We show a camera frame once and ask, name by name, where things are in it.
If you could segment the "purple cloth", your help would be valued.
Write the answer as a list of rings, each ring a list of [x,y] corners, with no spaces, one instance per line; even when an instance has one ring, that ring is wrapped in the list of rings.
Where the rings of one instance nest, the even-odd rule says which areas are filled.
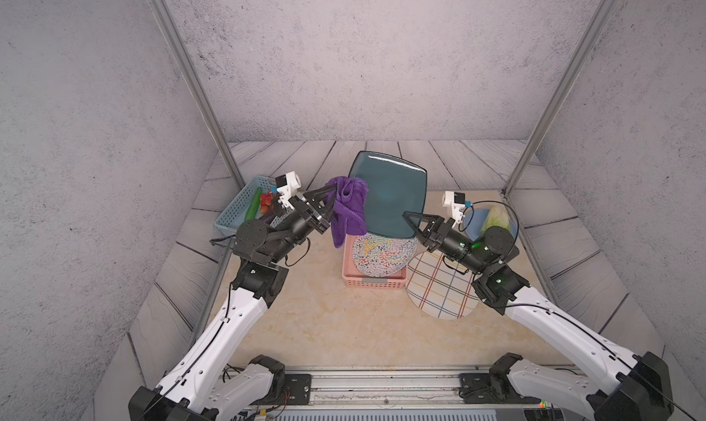
[[[365,203],[369,187],[361,178],[336,176],[325,184],[334,190],[327,195],[327,202],[333,203],[331,233],[335,248],[344,246],[348,235],[361,236],[368,233],[365,220]]]

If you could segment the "dark teal square plate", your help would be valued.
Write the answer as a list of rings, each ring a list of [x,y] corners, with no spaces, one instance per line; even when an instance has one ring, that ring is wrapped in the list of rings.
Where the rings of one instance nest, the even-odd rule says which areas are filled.
[[[356,156],[349,176],[367,183],[364,216],[369,233],[395,239],[414,236],[414,227],[404,214],[424,211],[426,169],[391,154],[362,151]]]

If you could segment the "colourful speckled round plate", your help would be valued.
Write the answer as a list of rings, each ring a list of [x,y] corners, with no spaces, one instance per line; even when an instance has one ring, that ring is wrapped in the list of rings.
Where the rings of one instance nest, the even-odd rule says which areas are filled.
[[[415,239],[387,238],[380,235],[357,236],[352,243],[352,261],[366,277],[387,278],[405,268],[415,255]]]

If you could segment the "plaid striped white plate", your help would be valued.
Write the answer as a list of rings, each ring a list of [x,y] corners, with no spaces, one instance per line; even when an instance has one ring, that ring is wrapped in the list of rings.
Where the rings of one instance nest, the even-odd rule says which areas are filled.
[[[441,253],[420,253],[407,265],[406,293],[422,312],[441,320],[458,320],[480,303],[461,266],[448,262]]]

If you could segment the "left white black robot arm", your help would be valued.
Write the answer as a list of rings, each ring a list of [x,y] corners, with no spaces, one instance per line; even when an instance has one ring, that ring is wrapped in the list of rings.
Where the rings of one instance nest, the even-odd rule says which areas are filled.
[[[278,399],[284,365],[260,355],[229,380],[222,374],[233,353],[272,307],[289,269],[288,253],[325,233],[334,215],[336,186],[290,198],[292,212],[277,226],[251,219],[243,222],[229,248],[240,267],[213,321],[185,357],[153,389],[140,387],[129,404],[132,420],[232,420],[248,406]]]

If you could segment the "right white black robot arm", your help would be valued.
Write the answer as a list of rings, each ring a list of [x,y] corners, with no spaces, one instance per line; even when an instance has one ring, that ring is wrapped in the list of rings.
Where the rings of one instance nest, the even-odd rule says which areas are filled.
[[[667,364],[652,352],[638,355],[611,342],[558,308],[507,260],[518,252],[511,231],[492,226],[476,240],[454,230],[454,221],[407,211],[404,220],[430,253],[474,274],[481,303],[531,330],[570,360],[579,373],[542,367],[507,353],[488,372],[483,389],[460,393],[466,402],[544,401],[588,420],[667,420],[677,407]]]

